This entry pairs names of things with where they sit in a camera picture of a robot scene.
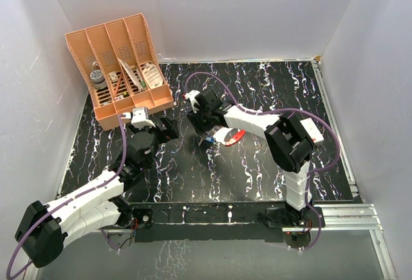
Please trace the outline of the blue key tag with key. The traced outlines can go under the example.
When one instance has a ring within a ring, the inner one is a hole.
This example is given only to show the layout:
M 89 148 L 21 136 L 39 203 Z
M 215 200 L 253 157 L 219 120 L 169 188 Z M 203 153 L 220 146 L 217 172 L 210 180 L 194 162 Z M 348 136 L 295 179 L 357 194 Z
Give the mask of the blue key tag with key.
M 206 136 L 204 139 L 206 142 L 210 143 L 210 144 L 214 144 L 215 143 L 215 139 L 212 136 Z

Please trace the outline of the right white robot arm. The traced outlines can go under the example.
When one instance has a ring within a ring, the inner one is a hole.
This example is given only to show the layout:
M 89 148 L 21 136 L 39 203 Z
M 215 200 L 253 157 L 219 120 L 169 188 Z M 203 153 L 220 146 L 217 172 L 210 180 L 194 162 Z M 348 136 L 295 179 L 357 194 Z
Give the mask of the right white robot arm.
M 191 105 L 187 118 L 199 135 L 220 126 L 244 130 L 266 141 L 274 162 L 285 176 L 287 219 L 296 227 L 304 225 L 310 219 L 312 194 L 308 171 L 315 144 L 297 116 L 253 112 L 222 102 L 212 90 L 192 90 L 183 98 Z

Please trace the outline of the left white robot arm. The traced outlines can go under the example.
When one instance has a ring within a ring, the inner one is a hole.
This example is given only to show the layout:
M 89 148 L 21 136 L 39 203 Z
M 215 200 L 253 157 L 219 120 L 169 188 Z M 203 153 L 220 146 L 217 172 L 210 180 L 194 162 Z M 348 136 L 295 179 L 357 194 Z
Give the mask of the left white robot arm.
M 105 226 L 129 226 L 133 212 L 123 193 L 138 184 L 155 164 L 160 145 L 179 137 L 175 120 L 160 117 L 159 128 L 148 117 L 133 117 L 131 138 L 122 133 L 117 160 L 77 190 L 49 203 L 31 203 L 15 233 L 19 248 L 37 268 L 54 261 L 71 242 Z

